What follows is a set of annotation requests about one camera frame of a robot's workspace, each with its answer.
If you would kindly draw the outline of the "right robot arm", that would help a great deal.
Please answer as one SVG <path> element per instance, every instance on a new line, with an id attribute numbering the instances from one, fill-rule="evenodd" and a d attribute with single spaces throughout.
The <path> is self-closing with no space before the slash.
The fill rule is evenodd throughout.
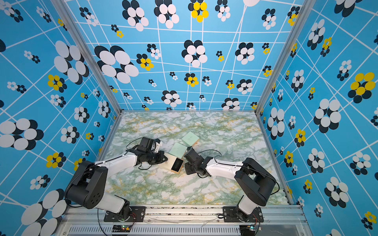
<path id="1" fill-rule="evenodd" d="M 184 158 L 187 175 L 222 177 L 238 183 L 244 195 L 231 215 L 241 222 L 248 222 L 257 207 L 266 206 L 277 184 L 276 179 L 252 158 L 243 162 L 221 162 L 215 157 L 203 158 L 193 147 L 187 148 Z"/>

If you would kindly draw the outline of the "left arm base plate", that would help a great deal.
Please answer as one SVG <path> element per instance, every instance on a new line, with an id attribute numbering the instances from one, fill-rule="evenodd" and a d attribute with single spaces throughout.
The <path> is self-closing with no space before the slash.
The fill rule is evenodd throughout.
<path id="1" fill-rule="evenodd" d="M 116 222 L 116 223 L 123 223 L 123 222 L 143 222 L 146 213 L 145 206 L 129 206 L 120 213 L 113 213 L 111 211 L 107 211 L 104 217 L 104 222 Z"/>

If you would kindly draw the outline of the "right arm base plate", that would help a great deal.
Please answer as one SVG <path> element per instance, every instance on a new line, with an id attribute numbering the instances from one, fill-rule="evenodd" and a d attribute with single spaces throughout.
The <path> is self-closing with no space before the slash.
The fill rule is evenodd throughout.
<path id="1" fill-rule="evenodd" d="M 251 214 L 246 214 L 236 206 L 223 207 L 222 215 L 226 223 L 262 223 L 264 222 L 262 210 L 258 206 Z"/>

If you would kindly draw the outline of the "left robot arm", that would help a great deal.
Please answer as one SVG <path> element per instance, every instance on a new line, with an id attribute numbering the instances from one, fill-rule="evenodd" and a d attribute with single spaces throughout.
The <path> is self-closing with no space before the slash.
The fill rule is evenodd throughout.
<path id="1" fill-rule="evenodd" d="M 133 215 L 130 202 L 107 193 L 106 182 L 113 175 L 143 162 L 151 166 L 166 162 L 168 158 L 160 150 L 161 146 L 160 139 L 142 137 L 140 144 L 128 148 L 122 155 L 98 162 L 83 161 L 65 190 L 65 198 L 87 209 L 102 209 L 127 220 Z"/>

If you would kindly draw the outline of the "beige drawer jewelry box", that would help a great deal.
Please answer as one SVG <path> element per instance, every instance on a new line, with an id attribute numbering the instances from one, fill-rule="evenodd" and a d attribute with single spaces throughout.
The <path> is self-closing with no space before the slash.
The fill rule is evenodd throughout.
<path id="1" fill-rule="evenodd" d="M 164 156 L 167 158 L 167 161 L 160 164 L 160 167 L 172 173 L 179 174 L 184 165 L 184 160 L 169 153 L 165 153 Z"/>

